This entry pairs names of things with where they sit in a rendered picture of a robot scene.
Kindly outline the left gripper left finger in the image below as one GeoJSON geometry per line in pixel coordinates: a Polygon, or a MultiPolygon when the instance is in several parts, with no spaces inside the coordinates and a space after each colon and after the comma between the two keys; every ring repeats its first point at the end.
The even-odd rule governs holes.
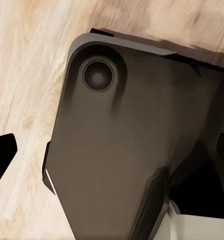
{"type": "Polygon", "coordinates": [[[18,151],[13,133],[0,136],[0,179],[18,151]]]}

